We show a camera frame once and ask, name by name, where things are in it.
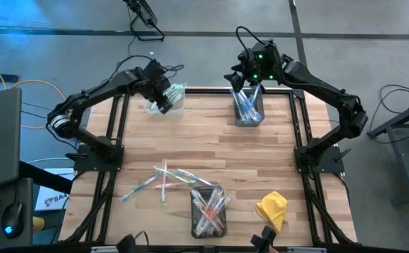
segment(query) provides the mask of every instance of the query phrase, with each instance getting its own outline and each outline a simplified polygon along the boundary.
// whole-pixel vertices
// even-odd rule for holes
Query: gray concrete floor
[[[244,25],[253,32],[293,32],[287,0],[149,0],[160,28],[180,32],[232,32]],[[346,34],[409,34],[409,0],[296,0],[302,32]],[[121,1],[101,0],[0,0],[0,28],[27,27],[77,30],[128,30],[129,20]],[[44,79],[65,94],[97,85],[127,55],[132,37],[0,34],[0,71],[21,79]],[[251,46],[253,39],[244,38]],[[276,38],[279,49],[298,58],[294,38]],[[242,50],[235,37],[167,37],[165,42],[135,41],[131,53],[150,54],[165,65],[186,68],[173,82],[189,86],[228,86],[223,75]],[[385,84],[409,86],[409,39],[305,39],[304,52],[312,73],[328,83],[361,97],[371,119]],[[125,67],[143,66],[135,60]],[[23,100],[52,108],[60,97],[48,86],[22,86]],[[395,110],[409,106],[408,94],[390,95]],[[24,105],[28,111],[46,111]],[[337,113],[329,108],[330,117]],[[394,115],[380,109],[374,126]],[[22,122],[43,125],[28,115]],[[352,148],[345,158],[346,182],[359,242],[365,245],[409,249],[409,205],[393,208],[390,197],[403,194],[404,181],[389,145],[365,135],[344,140]],[[62,157],[71,148],[56,142],[44,130],[22,129],[21,160]],[[68,161],[38,164],[65,167]],[[47,243],[53,231],[35,235],[34,243]]]

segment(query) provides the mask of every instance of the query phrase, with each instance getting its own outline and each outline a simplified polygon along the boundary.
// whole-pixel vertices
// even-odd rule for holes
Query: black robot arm
[[[354,138],[361,134],[367,115],[358,96],[350,95],[314,77],[308,68],[286,55],[280,55],[272,40],[257,42],[246,48],[239,56],[240,64],[233,66],[233,74],[225,75],[233,89],[238,92],[244,82],[251,85],[263,80],[276,80],[292,89],[302,89],[339,112],[340,125],[322,138],[313,138],[300,155],[304,165],[316,166],[323,153],[343,138]]]
[[[163,67],[155,60],[151,60],[144,70],[136,67],[121,71],[109,81],[71,95],[65,102],[58,104],[48,114],[47,125],[50,125],[59,137],[75,138],[92,147],[101,157],[112,159],[114,147],[109,139],[94,136],[79,127],[85,109],[115,96],[134,96],[139,93],[156,102],[160,112],[166,113],[172,104],[163,94],[165,89],[170,87],[164,73]]]

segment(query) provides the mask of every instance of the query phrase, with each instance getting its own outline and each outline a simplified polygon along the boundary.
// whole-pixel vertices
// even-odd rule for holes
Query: wooden table
[[[140,96],[131,98],[123,141],[124,164],[117,175],[106,243],[116,244],[125,235],[146,231],[151,245],[251,246],[251,236],[260,235],[268,224],[256,213],[255,204],[276,190],[288,203],[287,220],[274,245],[311,245],[303,185],[292,152],[296,144],[289,98],[263,98],[266,118],[257,128],[234,125],[229,95],[188,94],[185,113],[179,117],[151,117],[143,109]],[[87,127],[90,132],[105,135],[111,103],[107,100],[91,109]],[[313,135],[326,134],[330,123],[325,104],[308,94],[306,103]],[[153,176],[152,167],[160,167],[163,159],[167,159],[171,170],[187,169],[226,189],[232,201],[227,206],[228,234],[224,238],[192,238],[190,190],[186,187],[168,190],[166,205],[161,205],[160,191],[152,189],[144,189],[126,202],[119,200]],[[71,235],[90,210],[96,178],[97,173],[87,172],[73,183],[60,240]],[[348,237],[356,241],[344,186],[334,175],[322,174],[321,178],[327,210]],[[320,215],[316,215],[316,220],[323,238]],[[101,213],[97,221],[96,235]],[[145,238],[141,236],[137,243],[144,245]]]

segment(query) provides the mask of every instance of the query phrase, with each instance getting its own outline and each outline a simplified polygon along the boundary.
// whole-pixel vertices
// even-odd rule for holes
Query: computer mouse
[[[23,232],[23,204],[14,202],[1,216],[1,231],[7,238],[18,237]]]

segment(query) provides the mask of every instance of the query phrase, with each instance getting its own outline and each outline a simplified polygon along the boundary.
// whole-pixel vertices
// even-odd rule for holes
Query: black wire
[[[261,41],[256,35],[254,35],[254,34],[252,33],[252,31],[250,31],[248,28],[243,27],[243,26],[238,26],[238,27],[235,29],[235,35],[236,35],[236,37],[238,38],[239,42],[240,42],[240,43],[242,44],[242,46],[244,47],[245,53],[247,53],[247,57],[248,57],[248,49],[247,49],[247,47],[245,46],[244,42],[242,41],[242,39],[241,39],[240,36],[239,36],[239,29],[244,29],[244,30],[247,31],[250,35],[252,35],[252,37],[253,37],[254,39],[256,39],[259,43],[265,45],[265,43],[264,43],[263,41]]]
[[[386,87],[387,87],[387,85],[386,85],[386,86],[383,86],[383,87],[379,90],[379,98],[380,98],[380,101],[381,101],[382,106],[384,106],[384,108],[386,108],[386,110],[388,110],[389,112],[392,112],[392,113],[395,113],[395,114],[402,113],[402,112],[396,112],[396,111],[394,111],[394,110],[389,109],[389,108],[386,106],[386,104],[384,103],[384,99],[385,99],[385,98],[382,97],[382,90],[383,90],[384,88],[386,88]],[[405,92],[408,92],[408,93],[409,93],[409,90],[407,90],[407,89],[394,89],[393,91],[391,91],[391,92],[389,92],[389,93],[392,93],[392,92],[395,92],[395,91],[405,91]]]
[[[34,106],[34,107],[36,107],[36,108],[41,108],[41,109],[45,109],[45,110],[52,111],[52,109],[50,109],[50,108],[46,108],[46,107],[40,106],[40,105],[33,105],[33,104],[31,104],[31,103],[26,103],[26,102],[23,102],[23,101],[22,101],[22,104],[29,105],[29,106]]]
[[[350,203],[350,192],[348,190],[348,186],[346,186],[345,180],[337,173],[333,173],[336,177],[338,177],[340,179],[340,181],[342,181],[342,183],[345,186],[345,191],[346,191],[346,197],[348,198],[348,205],[351,205]]]
[[[44,106],[33,105],[33,104],[31,104],[31,103],[26,103],[26,102],[23,102],[23,101],[22,101],[22,104],[29,105],[29,106],[34,106],[34,107],[36,107],[36,108],[41,108],[41,109],[45,109],[45,110],[49,110],[49,111],[52,111],[52,110],[53,110],[53,109],[50,109],[50,108],[45,108]]]
[[[144,236],[145,236],[145,241],[147,242],[147,246],[150,246],[150,241],[148,240],[148,235],[147,235],[147,232],[145,232],[145,231],[139,232],[139,233],[134,237],[134,240],[137,239],[142,233],[143,233]]]
[[[69,198],[70,198],[70,196],[65,199],[64,204],[63,204],[63,207],[61,207],[61,212],[60,212],[60,214],[59,214],[58,225],[56,226],[55,234],[54,234],[53,237],[51,238],[50,244],[53,244],[53,242],[54,242],[54,240],[55,240],[55,238],[56,238],[56,235],[58,234],[58,231],[59,231],[61,225],[63,224],[62,221],[63,221],[63,217],[64,217],[64,215],[63,215],[64,207],[65,207],[65,204],[67,204],[67,201],[69,200]]]
[[[126,5],[126,9],[128,10],[128,16],[129,16],[129,25],[131,26],[131,22],[132,22],[132,20],[131,20],[131,14],[130,14],[130,12],[129,12],[129,5]],[[136,39],[136,35],[134,35],[134,38],[133,38],[133,40],[131,41],[131,42],[129,42],[129,44],[128,44],[128,56],[130,56],[131,54],[130,54],[130,52],[129,52],[129,47],[130,47],[130,45],[132,45],[133,44],[133,42],[134,42],[134,40]]]
[[[41,115],[37,115],[37,114],[31,113],[31,112],[25,112],[24,110],[21,110],[21,112],[22,112],[22,113],[26,113],[26,114],[28,114],[28,115],[33,115],[33,116],[35,116],[35,117],[40,117],[40,118],[42,118],[42,119],[46,119],[46,118],[47,118],[47,117],[44,117],[44,116],[41,116]]]
[[[49,129],[48,123],[45,125],[45,128],[46,128],[47,131],[52,135],[52,137],[54,137],[57,141],[69,145],[70,147],[72,147],[73,149],[75,149],[75,150],[78,152],[78,149],[77,149],[75,146],[73,146],[71,143],[68,143],[67,141],[60,140],[60,139]]]
[[[382,97],[382,91],[383,91],[385,88],[391,87],[391,86],[401,87],[401,88],[403,88],[403,89],[394,89],[394,90],[388,92],[388,94],[386,94],[384,97]],[[389,112],[396,113],[396,114],[400,113],[400,112],[395,112],[395,111],[393,111],[393,110],[390,110],[387,106],[385,106],[384,100],[387,98],[387,96],[390,95],[390,94],[392,94],[393,92],[397,92],[397,91],[405,91],[405,92],[408,92],[408,93],[409,93],[409,90],[408,90],[408,89],[409,89],[409,87],[402,86],[402,85],[398,85],[398,84],[387,84],[387,85],[384,85],[384,86],[379,90],[379,98],[380,98],[380,101],[379,101],[379,103],[378,103],[378,106],[377,106],[376,109],[375,109],[375,112],[373,113],[372,119],[370,120],[370,126],[369,126],[369,129],[368,129],[368,132],[369,132],[369,133],[372,132],[373,121],[375,120],[375,117],[376,117],[376,114],[378,113],[378,110],[379,110],[380,105],[383,105]],[[398,140],[395,140],[395,141],[385,141],[385,142],[383,142],[383,141],[377,141],[376,138],[371,138],[371,139],[372,139],[374,142],[378,143],[378,144],[391,144],[391,143],[398,143],[398,142],[400,142],[400,141],[404,141],[404,140],[406,140],[406,139],[409,139],[409,136],[403,137],[403,138],[398,139]]]
[[[400,141],[404,141],[404,140],[406,140],[406,139],[409,139],[409,136],[406,136],[406,137],[404,137],[404,138],[401,138],[401,139],[398,139],[398,140],[395,140],[395,141],[387,141],[387,142],[377,141],[377,140],[375,140],[375,139],[372,139],[372,140],[373,140],[374,142],[378,143],[378,144],[390,144],[390,143],[397,143],[397,142],[400,142]]]
[[[119,68],[120,68],[120,66],[122,66],[123,63],[125,63],[126,61],[128,61],[128,60],[130,60],[130,59],[132,59],[132,58],[136,58],[136,57],[146,58],[146,59],[148,59],[148,60],[153,60],[152,58],[150,58],[150,57],[148,57],[148,56],[141,56],[141,55],[135,55],[135,56],[128,56],[128,57],[126,57],[123,61],[117,63],[117,67],[115,68],[114,72],[112,72],[112,74],[109,76],[109,78],[108,78],[106,81],[102,82],[101,84],[99,84],[98,86],[96,86],[95,88],[93,88],[89,93],[93,93],[93,92],[95,92],[95,91],[97,91],[97,90],[103,88],[103,87],[104,87],[106,84],[108,84],[109,81],[114,77],[114,75],[117,73],[117,71],[119,71]]]

